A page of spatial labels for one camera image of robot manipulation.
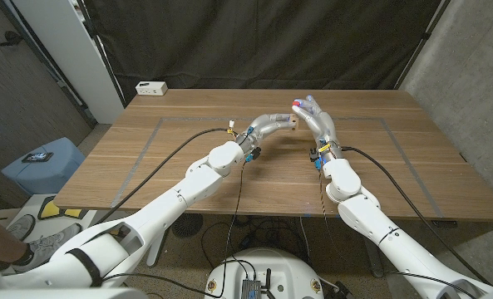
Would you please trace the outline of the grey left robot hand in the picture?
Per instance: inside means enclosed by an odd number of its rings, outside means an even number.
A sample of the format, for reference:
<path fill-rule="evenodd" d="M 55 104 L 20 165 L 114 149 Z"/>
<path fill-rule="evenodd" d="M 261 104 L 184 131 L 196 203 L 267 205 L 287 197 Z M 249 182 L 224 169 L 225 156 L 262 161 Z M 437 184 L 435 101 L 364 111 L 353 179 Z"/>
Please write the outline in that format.
<path fill-rule="evenodd" d="M 235 142 L 247 155 L 259 147 L 262 141 L 275 131 L 292 130 L 296 125 L 297 122 L 291 119 L 290 114 L 264 114 L 257 117 L 246 131 L 236 138 Z"/>

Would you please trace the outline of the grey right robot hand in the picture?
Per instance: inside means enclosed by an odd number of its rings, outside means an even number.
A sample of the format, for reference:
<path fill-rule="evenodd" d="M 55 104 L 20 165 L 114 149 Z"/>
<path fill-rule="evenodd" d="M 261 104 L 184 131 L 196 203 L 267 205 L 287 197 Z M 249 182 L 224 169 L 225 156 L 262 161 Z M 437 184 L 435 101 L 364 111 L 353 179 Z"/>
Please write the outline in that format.
<path fill-rule="evenodd" d="M 295 99 L 292 111 L 306 122 L 313 134 L 318 152 L 324 160 L 343 158 L 333 118 L 328 112 L 322 110 L 313 96 L 308 95 L 305 99 Z"/>

